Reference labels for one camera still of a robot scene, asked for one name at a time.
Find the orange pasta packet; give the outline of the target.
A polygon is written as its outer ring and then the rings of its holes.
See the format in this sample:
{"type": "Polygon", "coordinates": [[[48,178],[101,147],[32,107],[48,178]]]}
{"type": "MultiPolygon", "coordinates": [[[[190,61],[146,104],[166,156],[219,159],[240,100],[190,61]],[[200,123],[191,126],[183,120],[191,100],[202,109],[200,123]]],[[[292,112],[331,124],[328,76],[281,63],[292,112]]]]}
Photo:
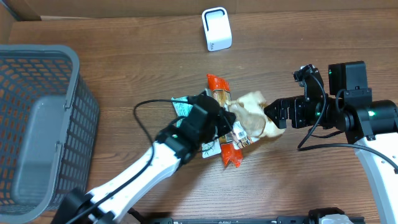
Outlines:
{"type": "MultiPolygon", "coordinates": [[[[224,107],[227,100],[231,99],[229,83],[216,75],[207,74],[208,86],[211,90],[212,97],[224,107]]],[[[243,161],[243,154],[240,149],[235,149],[233,146],[232,132],[219,138],[221,146],[221,158],[223,164],[227,166],[232,162],[235,167],[239,167],[243,161]]]]}

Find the teal snack packet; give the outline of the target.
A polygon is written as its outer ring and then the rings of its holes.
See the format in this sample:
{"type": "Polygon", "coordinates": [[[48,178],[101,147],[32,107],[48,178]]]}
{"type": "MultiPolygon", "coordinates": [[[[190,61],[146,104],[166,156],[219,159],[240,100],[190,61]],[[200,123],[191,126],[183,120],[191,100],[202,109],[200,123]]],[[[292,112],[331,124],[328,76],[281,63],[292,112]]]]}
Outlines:
{"type": "MultiPolygon", "coordinates": [[[[171,100],[174,100],[174,101],[188,101],[188,98],[187,98],[187,96],[183,96],[183,97],[180,97],[180,98],[171,98],[171,100]]],[[[192,109],[192,107],[193,107],[192,105],[187,104],[187,103],[176,103],[176,102],[173,102],[173,106],[175,108],[175,112],[176,112],[178,117],[179,116],[188,116],[190,111],[191,111],[191,109],[192,109]]]]}

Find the beige Pantree snack bag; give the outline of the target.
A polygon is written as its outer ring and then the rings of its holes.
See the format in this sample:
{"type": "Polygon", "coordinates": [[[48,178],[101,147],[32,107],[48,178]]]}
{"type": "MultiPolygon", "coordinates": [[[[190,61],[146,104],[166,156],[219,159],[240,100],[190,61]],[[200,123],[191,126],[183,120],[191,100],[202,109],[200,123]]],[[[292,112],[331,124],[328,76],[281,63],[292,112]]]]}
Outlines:
{"type": "Polygon", "coordinates": [[[235,150],[249,146],[260,138],[276,138],[285,132],[264,114],[266,106],[267,101],[260,91],[225,102],[224,107],[236,115],[232,130],[235,150]]]}

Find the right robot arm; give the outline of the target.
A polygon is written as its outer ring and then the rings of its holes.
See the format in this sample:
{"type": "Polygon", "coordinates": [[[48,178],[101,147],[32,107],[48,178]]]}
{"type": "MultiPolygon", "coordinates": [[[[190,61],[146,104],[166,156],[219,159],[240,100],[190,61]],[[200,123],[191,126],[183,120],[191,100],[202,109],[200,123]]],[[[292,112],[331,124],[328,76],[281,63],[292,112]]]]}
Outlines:
{"type": "Polygon", "coordinates": [[[300,96],[280,98],[264,108],[264,114],[279,128],[309,127],[298,151],[319,148],[354,149],[368,178],[382,223],[397,223],[397,105],[391,100],[373,100],[363,61],[331,64],[329,92],[312,64],[293,73],[303,89],[300,96]],[[305,146],[315,128],[336,129],[346,143],[305,146]]]}

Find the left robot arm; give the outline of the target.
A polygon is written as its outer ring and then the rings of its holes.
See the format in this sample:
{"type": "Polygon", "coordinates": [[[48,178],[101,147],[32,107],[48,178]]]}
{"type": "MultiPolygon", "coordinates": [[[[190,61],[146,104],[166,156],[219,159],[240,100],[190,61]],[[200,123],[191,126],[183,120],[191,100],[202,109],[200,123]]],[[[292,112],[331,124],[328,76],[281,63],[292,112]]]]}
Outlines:
{"type": "Polygon", "coordinates": [[[234,113],[201,93],[189,96],[188,115],[172,120],[135,163],[87,193],[73,189],[62,201],[53,223],[119,223],[130,208],[162,180],[189,163],[204,143],[230,133],[234,113]]]}

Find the white tube with gold cap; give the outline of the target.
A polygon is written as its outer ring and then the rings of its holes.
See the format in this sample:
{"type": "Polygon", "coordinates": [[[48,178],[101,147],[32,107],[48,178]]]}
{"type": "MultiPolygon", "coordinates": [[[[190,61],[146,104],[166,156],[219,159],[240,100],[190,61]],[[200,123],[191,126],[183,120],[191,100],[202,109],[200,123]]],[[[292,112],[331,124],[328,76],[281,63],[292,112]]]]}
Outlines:
{"type": "Polygon", "coordinates": [[[202,158],[204,158],[204,159],[220,154],[221,146],[220,146],[219,139],[216,139],[213,142],[202,144],[200,152],[201,152],[202,158]]]}

